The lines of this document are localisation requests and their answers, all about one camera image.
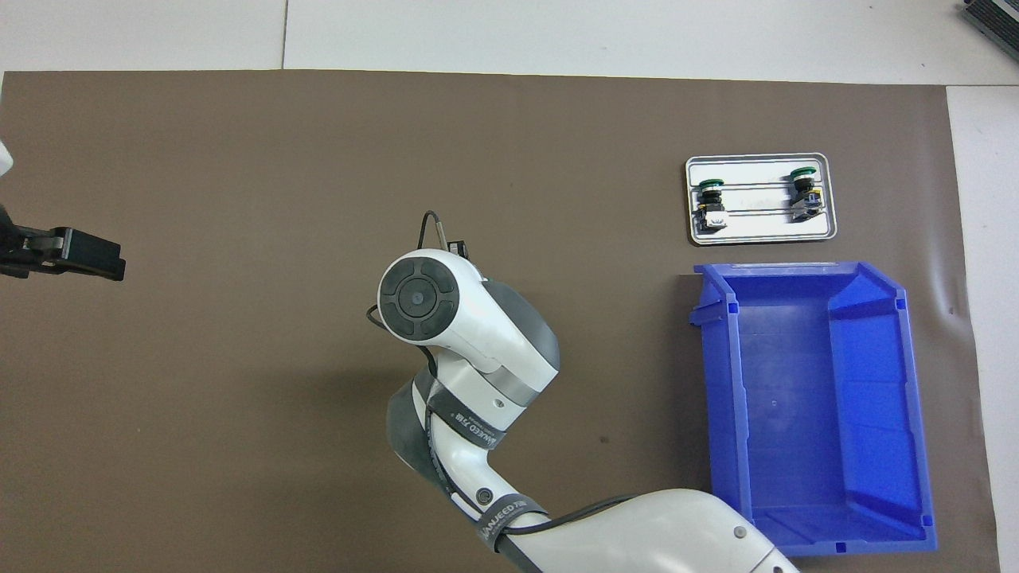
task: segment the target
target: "black cable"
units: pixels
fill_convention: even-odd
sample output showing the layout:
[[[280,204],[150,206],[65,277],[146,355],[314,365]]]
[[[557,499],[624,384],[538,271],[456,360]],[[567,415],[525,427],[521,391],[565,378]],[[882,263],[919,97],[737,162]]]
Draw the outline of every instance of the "black cable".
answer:
[[[421,247],[425,244],[425,227],[428,226],[428,217],[434,218],[436,225],[442,224],[442,221],[439,220],[439,216],[435,213],[435,211],[432,211],[431,209],[425,211],[425,216],[421,218],[421,232],[418,233],[418,249],[421,249]]]
[[[435,364],[435,357],[432,356],[432,352],[428,350],[427,347],[418,347],[418,350],[425,354],[425,358],[428,359],[428,373],[432,375],[433,378],[438,379],[439,377],[439,367]]]
[[[633,500],[637,496],[616,496],[614,498],[609,498],[607,500],[602,500],[595,504],[591,504],[586,508],[577,510],[573,513],[569,513],[562,517],[556,517],[555,519],[546,521],[545,523],[532,525],[530,527],[506,527],[502,532],[506,535],[527,535],[529,533],[538,533],[540,531],[551,529],[552,527],[557,527],[559,525],[562,525],[564,523],[577,521],[578,519],[596,514],[600,511],[607,510],[612,506],[616,506],[619,504],[622,504],[623,502]]]
[[[379,309],[378,305],[372,305],[371,308],[368,309],[368,312],[365,313],[365,316],[368,317],[368,321],[371,322],[372,324],[378,326],[379,328],[381,328],[383,330],[388,330],[388,328],[385,327],[385,324],[382,324],[381,320],[379,320],[379,319],[375,318],[374,316],[372,316],[372,313],[375,312],[378,309]]]
[[[432,414],[435,410],[428,405],[428,397],[423,397],[425,399],[425,438],[428,440],[428,457],[432,460],[432,467],[435,468],[435,475],[439,477],[439,483],[442,484],[442,488],[445,490],[446,496],[452,496],[457,491],[453,489],[452,480],[449,479],[449,474],[446,473],[445,468],[442,467],[442,463],[439,462],[439,457],[435,453],[435,439],[432,437]]]
[[[379,319],[375,318],[374,316],[372,316],[372,313],[375,312],[376,310],[378,310],[378,308],[379,308],[378,305],[372,305],[368,309],[368,312],[365,313],[365,316],[368,318],[368,321],[371,322],[372,324],[378,326],[379,328],[381,328],[383,330],[388,331],[389,329],[385,327],[385,324],[383,324],[381,320],[379,320]],[[422,353],[424,353],[425,358],[428,359],[428,373],[431,374],[433,378],[438,378],[439,377],[439,367],[435,363],[435,357],[432,356],[431,351],[428,350],[428,348],[426,348],[426,347],[417,347],[417,349],[420,350]]]

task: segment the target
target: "velcro strap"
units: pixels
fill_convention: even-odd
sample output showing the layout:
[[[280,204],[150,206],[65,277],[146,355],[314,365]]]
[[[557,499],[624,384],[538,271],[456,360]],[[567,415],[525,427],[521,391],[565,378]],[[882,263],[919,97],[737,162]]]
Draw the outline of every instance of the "velcro strap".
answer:
[[[506,432],[496,429],[481,419],[445,386],[428,398],[428,408],[457,433],[478,448],[492,450],[502,441]]]
[[[478,519],[478,536],[488,545],[488,549],[495,551],[495,541],[498,540],[502,530],[509,525],[517,516],[523,513],[543,513],[547,514],[537,502],[522,493],[509,493],[496,500],[485,513]]]

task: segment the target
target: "black device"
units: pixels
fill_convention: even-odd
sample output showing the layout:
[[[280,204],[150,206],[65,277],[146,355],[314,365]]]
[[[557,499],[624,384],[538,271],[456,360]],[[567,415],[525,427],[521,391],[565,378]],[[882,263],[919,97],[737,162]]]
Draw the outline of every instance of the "black device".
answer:
[[[76,272],[124,279],[120,245],[67,226],[49,230],[15,225],[0,205],[0,274]]]
[[[1019,60],[1019,0],[966,0],[962,17]]]

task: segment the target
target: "brown work surface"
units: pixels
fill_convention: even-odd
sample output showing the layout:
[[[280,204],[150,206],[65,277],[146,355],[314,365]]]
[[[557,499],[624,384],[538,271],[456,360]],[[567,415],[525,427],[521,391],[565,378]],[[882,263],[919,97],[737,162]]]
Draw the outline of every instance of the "brown work surface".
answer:
[[[423,360],[364,312],[428,208],[558,334],[492,455],[553,515],[710,488],[695,263],[874,263],[910,293],[941,550],[795,561],[998,570],[943,88],[8,73],[0,139],[14,222],[127,260],[0,277],[0,570],[512,571],[385,439]],[[689,157],[808,151],[837,238],[690,242]]]

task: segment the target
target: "blue plastic bin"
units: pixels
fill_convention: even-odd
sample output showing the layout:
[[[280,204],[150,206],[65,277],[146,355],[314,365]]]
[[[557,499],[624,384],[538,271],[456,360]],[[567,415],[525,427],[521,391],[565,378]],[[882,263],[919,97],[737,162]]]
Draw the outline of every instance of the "blue plastic bin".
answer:
[[[790,556],[937,549],[906,291],[864,262],[694,270],[714,494]]]

